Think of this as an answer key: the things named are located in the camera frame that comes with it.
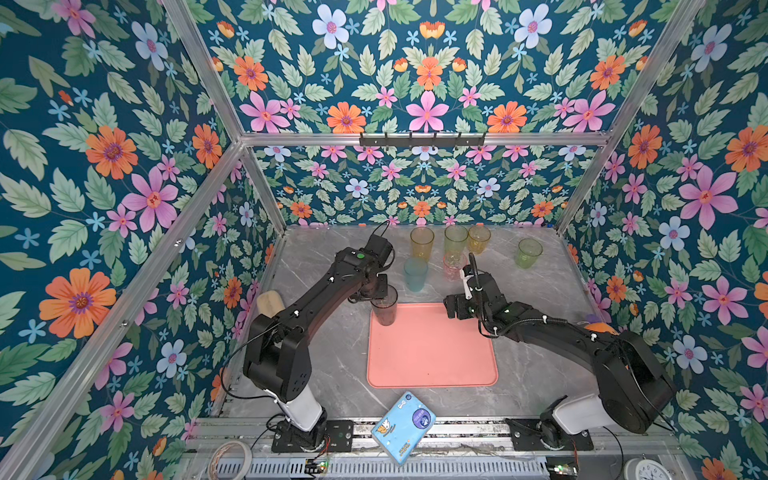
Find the green leaf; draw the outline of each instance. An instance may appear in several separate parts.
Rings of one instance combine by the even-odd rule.
[[[2,140],[3,146],[10,150],[11,157],[21,168],[28,168],[38,180],[43,179],[48,159],[45,158],[45,149],[36,136],[22,130],[8,129]]]

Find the cable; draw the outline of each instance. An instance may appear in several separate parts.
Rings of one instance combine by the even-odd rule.
[[[619,472],[614,477],[614,480],[619,480],[619,477],[621,477],[621,472],[624,470],[624,449],[621,448],[621,442],[619,442],[619,438],[616,436],[615,433],[613,433],[611,430],[608,430],[608,433],[614,436],[616,439],[616,443],[619,444],[619,452],[621,452],[621,468],[619,468]]]
[[[243,345],[239,346],[239,347],[237,348],[237,350],[235,350],[234,352],[232,352],[232,354],[231,354],[231,355],[229,355],[229,356],[227,357],[227,359],[224,361],[223,365],[221,366],[221,368],[220,368],[220,371],[223,373],[223,371],[224,371],[224,369],[227,367],[227,365],[229,365],[229,364],[230,364],[230,360],[232,359],[232,357],[234,357],[234,356],[235,356],[235,355],[236,355],[236,354],[237,354],[239,351],[241,351],[241,350],[242,350],[242,349],[243,349],[243,348],[244,348],[246,345],[248,345],[249,343],[253,342],[255,339],[259,338],[260,336],[263,336],[263,335],[266,335],[266,334],[267,334],[267,333],[269,333],[269,332],[272,332],[272,331],[273,331],[273,330],[275,330],[275,329],[276,329],[278,326],[279,326],[279,323],[276,323],[275,325],[273,325],[273,326],[271,326],[270,328],[268,328],[268,329],[264,330],[262,333],[259,333],[258,335],[256,335],[256,336],[255,336],[255,337],[253,337],[252,339],[249,339],[249,340],[248,340],[247,342],[245,342]],[[224,390],[224,392],[225,392],[227,395],[229,395],[229,396],[230,396],[230,397],[232,397],[232,398],[235,398],[235,399],[239,399],[239,400],[274,399],[274,397],[273,397],[273,396],[271,396],[271,395],[258,395],[258,396],[237,396],[237,395],[235,395],[234,393],[230,392],[230,390],[227,388],[227,386],[225,386],[225,385],[224,385],[224,379],[223,379],[223,377],[222,377],[222,379],[221,379],[221,388]]]

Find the floral wallpaper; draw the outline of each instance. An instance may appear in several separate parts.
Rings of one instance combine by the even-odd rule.
[[[679,388],[663,410],[707,480],[768,474],[765,1],[710,1],[568,229],[603,317]]]
[[[229,142],[158,2],[5,2],[0,56],[13,65],[0,74],[4,455]],[[270,248],[243,176],[221,187],[37,478],[170,478]]]
[[[582,132],[607,129],[676,4],[222,0],[192,13],[254,132]]]

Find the gray marble surface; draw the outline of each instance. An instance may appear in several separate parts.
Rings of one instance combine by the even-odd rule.
[[[280,255],[272,288],[290,305],[328,269],[337,250],[362,247],[372,227],[289,230]],[[391,227],[386,237],[397,257],[387,272],[390,284],[399,291],[399,302],[442,302],[443,297],[462,292],[460,281],[449,282],[442,273],[444,228],[434,227],[435,244],[425,288],[413,293],[405,287],[403,264],[410,255],[411,227]],[[562,240],[548,228],[491,228],[488,248],[479,255],[478,268],[488,271],[507,300],[529,303],[541,311],[580,321],[593,307],[568,258]],[[518,242],[533,237],[544,253],[529,270],[515,265]],[[331,417],[381,416],[402,394],[402,389],[376,389],[366,379],[370,305],[343,303],[325,322],[310,344],[313,374],[310,380],[318,402]],[[597,391],[594,377],[585,369],[537,346],[494,340],[498,366],[495,385],[480,388],[412,389],[437,415],[538,415],[552,401],[568,394]],[[253,383],[239,378],[235,393],[258,395]],[[278,412],[275,405],[260,400],[228,402],[223,416],[263,417]]]

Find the pink mat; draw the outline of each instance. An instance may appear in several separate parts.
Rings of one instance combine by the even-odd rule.
[[[493,345],[478,333],[476,319],[449,319],[442,303],[400,303],[396,318],[381,326],[371,314],[371,386],[490,386],[498,380]]]

